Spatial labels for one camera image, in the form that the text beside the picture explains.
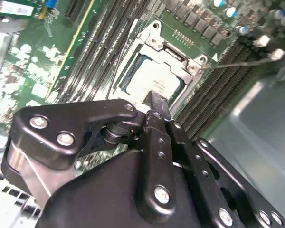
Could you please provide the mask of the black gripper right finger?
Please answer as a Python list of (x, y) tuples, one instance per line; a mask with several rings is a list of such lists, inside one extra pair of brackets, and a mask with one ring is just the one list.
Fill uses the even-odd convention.
[(190, 141), (171, 119), (168, 101), (156, 96), (175, 159), (182, 165), (204, 228), (285, 228), (285, 218), (207, 140)]

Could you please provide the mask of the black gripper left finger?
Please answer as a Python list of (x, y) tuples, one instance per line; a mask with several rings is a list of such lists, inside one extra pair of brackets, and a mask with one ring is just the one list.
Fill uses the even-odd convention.
[(25, 107), (14, 114), (3, 173), (42, 212), (62, 186), (113, 157), (141, 151), (136, 207), (148, 222), (176, 209), (171, 139), (149, 92), (141, 112), (123, 99)]

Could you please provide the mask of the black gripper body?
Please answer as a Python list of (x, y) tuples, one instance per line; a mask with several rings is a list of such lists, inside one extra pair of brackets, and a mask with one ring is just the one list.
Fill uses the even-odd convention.
[(58, 189), (38, 228), (153, 228), (135, 196), (141, 151), (123, 152)]

